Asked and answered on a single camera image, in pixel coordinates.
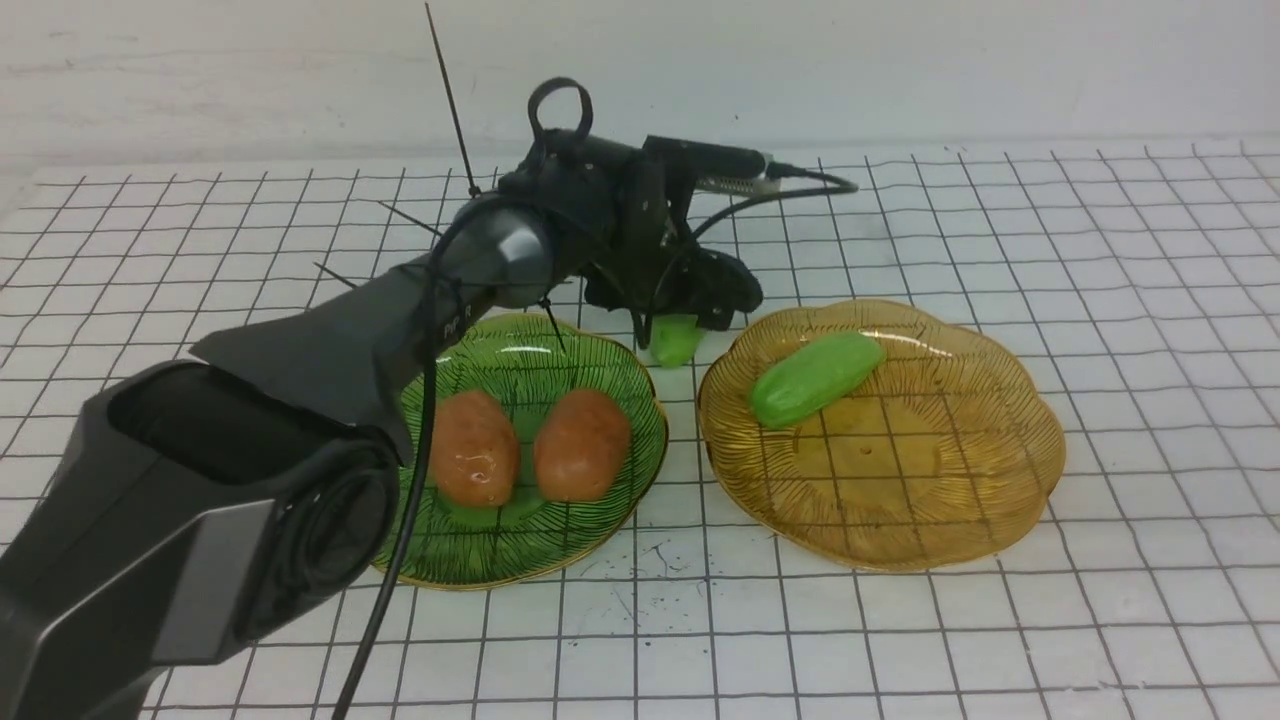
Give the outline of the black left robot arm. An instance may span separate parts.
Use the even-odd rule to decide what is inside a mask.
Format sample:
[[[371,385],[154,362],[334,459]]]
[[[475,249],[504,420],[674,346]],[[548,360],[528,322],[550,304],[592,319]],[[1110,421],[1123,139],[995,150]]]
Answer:
[[[767,165],[540,131],[431,252],[86,400],[3,553],[3,716],[133,719],[164,669],[219,664],[348,587],[415,459],[402,389],[490,309],[581,274],[608,309],[716,329],[753,310],[759,284],[695,250],[686,215],[694,190],[745,195]]]

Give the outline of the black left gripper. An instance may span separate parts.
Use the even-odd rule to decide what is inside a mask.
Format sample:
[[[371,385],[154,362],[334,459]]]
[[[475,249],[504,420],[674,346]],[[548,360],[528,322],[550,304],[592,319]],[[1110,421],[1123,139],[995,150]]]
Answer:
[[[735,255],[689,254],[692,182],[643,146],[547,129],[497,188],[549,214],[567,237],[558,265],[585,274],[588,305],[628,314],[640,350],[652,346],[652,306],[722,332],[763,302],[759,279]]]

